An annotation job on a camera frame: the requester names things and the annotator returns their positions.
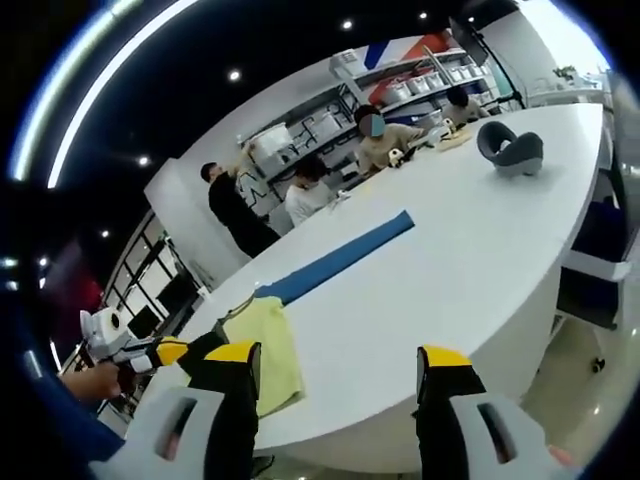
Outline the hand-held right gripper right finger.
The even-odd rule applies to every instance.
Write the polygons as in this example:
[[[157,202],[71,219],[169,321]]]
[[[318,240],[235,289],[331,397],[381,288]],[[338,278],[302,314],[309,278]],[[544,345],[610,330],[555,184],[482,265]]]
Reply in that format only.
[[[471,360],[417,349],[416,436],[424,479],[571,479],[542,427],[517,403],[487,391]]]

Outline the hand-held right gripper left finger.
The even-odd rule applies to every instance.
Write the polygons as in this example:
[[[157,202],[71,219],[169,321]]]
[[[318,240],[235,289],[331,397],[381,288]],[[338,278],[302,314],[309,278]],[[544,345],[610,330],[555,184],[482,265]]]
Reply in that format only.
[[[251,479],[260,369],[258,342],[222,345],[205,360],[203,379],[156,395],[130,424],[126,440],[96,479]]]

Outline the person's left hand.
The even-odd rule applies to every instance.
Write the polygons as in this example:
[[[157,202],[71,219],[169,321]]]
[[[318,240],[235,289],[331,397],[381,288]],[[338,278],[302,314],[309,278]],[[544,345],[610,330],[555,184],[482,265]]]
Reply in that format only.
[[[82,402],[111,400],[121,394],[119,367],[113,363],[97,364],[84,371],[58,376],[71,394]]]

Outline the person's right hand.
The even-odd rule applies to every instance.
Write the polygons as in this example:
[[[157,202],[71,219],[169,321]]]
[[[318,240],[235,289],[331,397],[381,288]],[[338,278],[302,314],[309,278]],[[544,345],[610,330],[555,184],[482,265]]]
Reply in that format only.
[[[574,468],[576,466],[571,455],[566,450],[563,450],[554,445],[549,445],[548,451],[554,457],[554,459],[563,467]]]

